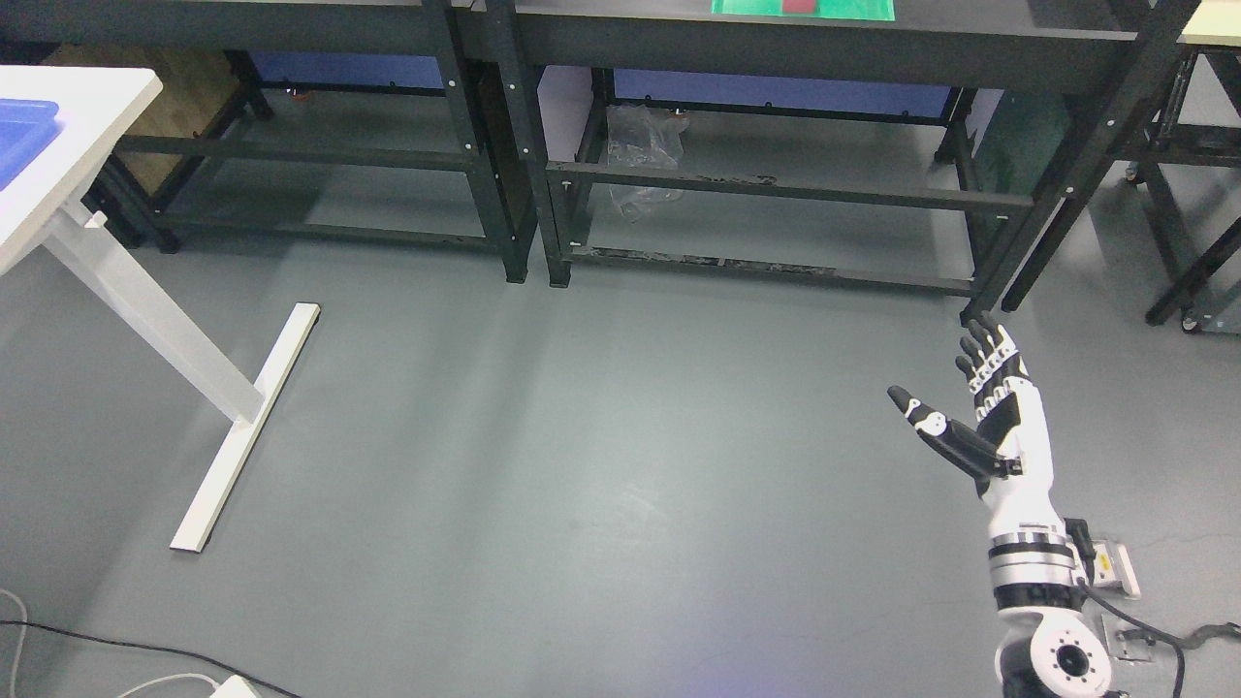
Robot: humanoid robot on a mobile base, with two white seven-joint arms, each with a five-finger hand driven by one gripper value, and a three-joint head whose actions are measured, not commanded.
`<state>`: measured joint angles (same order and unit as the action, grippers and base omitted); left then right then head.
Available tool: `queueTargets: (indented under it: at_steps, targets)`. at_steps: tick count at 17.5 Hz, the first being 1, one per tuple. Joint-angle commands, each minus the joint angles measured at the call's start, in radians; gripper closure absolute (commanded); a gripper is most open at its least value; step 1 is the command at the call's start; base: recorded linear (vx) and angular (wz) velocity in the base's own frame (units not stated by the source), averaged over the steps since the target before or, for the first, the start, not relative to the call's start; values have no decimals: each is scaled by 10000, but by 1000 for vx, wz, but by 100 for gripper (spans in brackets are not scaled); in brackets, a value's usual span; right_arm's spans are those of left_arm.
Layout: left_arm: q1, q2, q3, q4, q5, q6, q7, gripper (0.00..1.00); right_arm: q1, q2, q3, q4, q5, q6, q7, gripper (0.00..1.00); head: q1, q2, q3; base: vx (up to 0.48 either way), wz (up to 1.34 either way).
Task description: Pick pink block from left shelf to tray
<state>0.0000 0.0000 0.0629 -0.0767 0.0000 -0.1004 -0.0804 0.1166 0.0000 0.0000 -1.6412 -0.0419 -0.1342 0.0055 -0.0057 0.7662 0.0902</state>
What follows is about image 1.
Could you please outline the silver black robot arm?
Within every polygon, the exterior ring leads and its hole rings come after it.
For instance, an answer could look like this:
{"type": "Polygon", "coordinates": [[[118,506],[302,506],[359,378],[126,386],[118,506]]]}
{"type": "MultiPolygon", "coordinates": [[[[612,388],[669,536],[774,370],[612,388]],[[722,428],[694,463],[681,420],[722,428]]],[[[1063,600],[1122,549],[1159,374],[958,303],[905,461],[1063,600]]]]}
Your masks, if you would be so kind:
{"type": "Polygon", "coordinates": [[[1023,529],[994,537],[993,595],[1006,623],[994,655],[1004,697],[1107,697],[1113,671],[1104,643],[1082,614],[1081,582],[1095,574],[1086,520],[1066,530],[1023,529]]]}

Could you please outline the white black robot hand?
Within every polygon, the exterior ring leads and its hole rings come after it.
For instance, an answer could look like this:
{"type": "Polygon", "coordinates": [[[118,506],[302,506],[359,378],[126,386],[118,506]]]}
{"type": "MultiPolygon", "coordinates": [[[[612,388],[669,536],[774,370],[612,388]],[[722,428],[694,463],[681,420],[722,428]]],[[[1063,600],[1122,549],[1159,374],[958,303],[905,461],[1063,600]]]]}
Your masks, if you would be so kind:
{"type": "Polygon", "coordinates": [[[956,366],[965,375],[975,428],[948,417],[901,386],[889,397],[936,455],[974,481],[990,512],[988,535],[1066,535],[1052,507],[1052,451],[1037,385],[1010,332],[990,313],[967,322],[956,366]]]}

